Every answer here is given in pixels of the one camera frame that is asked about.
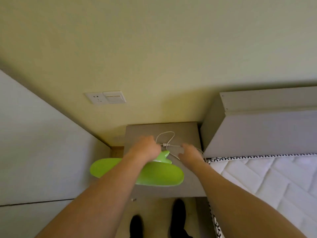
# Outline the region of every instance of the white mattress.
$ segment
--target white mattress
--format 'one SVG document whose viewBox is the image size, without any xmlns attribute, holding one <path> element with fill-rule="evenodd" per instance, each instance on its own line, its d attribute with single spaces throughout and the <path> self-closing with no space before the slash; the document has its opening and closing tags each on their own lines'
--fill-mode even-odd
<svg viewBox="0 0 317 238">
<path fill-rule="evenodd" d="M 308 238 L 317 237 L 317 155 L 218 161 L 210 166 L 267 202 Z"/>
</svg>

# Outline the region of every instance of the green lampshade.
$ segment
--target green lampshade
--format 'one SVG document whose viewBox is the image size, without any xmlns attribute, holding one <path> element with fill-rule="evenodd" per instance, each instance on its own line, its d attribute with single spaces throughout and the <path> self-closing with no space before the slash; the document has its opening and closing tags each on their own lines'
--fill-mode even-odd
<svg viewBox="0 0 317 238">
<path fill-rule="evenodd" d="M 169 151 L 162 151 L 154 161 L 147 163 L 141 170 L 136 184 L 149 186 L 175 186 L 181 184 L 184 180 L 184 173 L 181 168 L 171 164 L 172 162 L 166 158 L 168 154 Z M 90 166 L 90 173 L 100 178 L 121 160 L 121 158 L 97 160 Z"/>
</svg>

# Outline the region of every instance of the wall outlet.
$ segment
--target wall outlet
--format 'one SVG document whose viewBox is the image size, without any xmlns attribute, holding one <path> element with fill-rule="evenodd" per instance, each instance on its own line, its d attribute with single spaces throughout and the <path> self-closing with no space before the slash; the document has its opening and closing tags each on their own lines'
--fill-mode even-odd
<svg viewBox="0 0 317 238">
<path fill-rule="evenodd" d="M 93 104 L 106 104 L 108 103 L 108 100 L 106 97 L 103 95 L 102 92 L 99 93 L 85 93 L 86 97 L 89 98 L 89 100 Z"/>
</svg>

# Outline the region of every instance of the foot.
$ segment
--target foot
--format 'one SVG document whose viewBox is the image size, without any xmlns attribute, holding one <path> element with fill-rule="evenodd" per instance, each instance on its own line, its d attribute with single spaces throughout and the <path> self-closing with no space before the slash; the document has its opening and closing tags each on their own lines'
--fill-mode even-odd
<svg viewBox="0 0 317 238">
<path fill-rule="evenodd" d="M 170 237 L 179 237 L 180 232 L 184 231 L 186 220 L 186 208 L 184 201 L 177 199 L 173 205 L 172 220 L 170 226 Z"/>
<path fill-rule="evenodd" d="M 140 215 L 132 217 L 130 222 L 130 238 L 143 238 L 143 222 Z"/>
</svg>

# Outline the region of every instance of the power cord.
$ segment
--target power cord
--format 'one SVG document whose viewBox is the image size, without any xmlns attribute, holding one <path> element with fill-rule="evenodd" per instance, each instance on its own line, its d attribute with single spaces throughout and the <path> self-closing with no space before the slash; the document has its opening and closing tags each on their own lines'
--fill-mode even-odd
<svg viewBox="0 0 317 238">
<path fill-rule="evenodd" d="M 172 144 L 170 144 L 170 141 L 175 137 L 175 132 L 174 132 L 174 131 L 166 131 L 166 132 L 160 133 L 160 134 L 156 137 L 155 143 L 157 143 L 158 137 L 159 137 L 160 135 L 167 134 L 167 133 L 173 133 L 173 136 L 170 138 L 170 140 L 169 140 L 167 143 L 162 143 L 162 144 L 160 144 L 160 145 L 163 146 L 163 147 L 165 147 L 166 150 L 168 150 L 167 148 L 168 148 L 169 146 L 172 146 L 172 147 L 181 147 L 180 145 L 172 145 Z M 198 149 L 198 150 L 202 153 L 204 161 L 207 162 L 207 160 L 206 160 L 206 158 L 205 158 L 205 156 L 204 156 L 204 152 L 203 152 L 201 149 L 199 149 L 199 148 L 196 148 L 196 149 Z M 170 152 L 170 155 L 172 155 L 172 156 L 174 156 L 176 159 L 180 160 L 176 155 L 172 154 L 171 152 Z"/>
</svg>

